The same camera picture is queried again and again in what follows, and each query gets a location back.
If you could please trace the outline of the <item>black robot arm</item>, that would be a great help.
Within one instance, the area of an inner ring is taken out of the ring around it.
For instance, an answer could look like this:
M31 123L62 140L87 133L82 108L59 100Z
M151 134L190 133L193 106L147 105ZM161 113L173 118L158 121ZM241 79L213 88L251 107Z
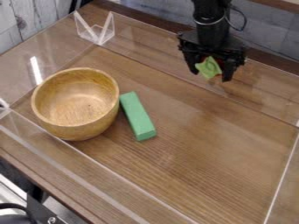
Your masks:
M247 48L230 33L243 32L249 23L233 0L191 0L195 29L178 33L179 50L190 71L206 79L233 80L234 73L246 64Z

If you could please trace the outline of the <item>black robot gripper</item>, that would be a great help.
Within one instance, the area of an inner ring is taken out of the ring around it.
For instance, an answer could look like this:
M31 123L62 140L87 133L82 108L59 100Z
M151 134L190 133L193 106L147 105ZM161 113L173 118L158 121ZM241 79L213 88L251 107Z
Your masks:
M246 64L247 48L243 42L229 35L221 42L209 40L205 45L199 41L199 35L195 30L178 33L179 50L193 74L198 75L199 70L195 65L202 62L205 57L213 56L217 60L225 62L222 81L231 81L238 65Z

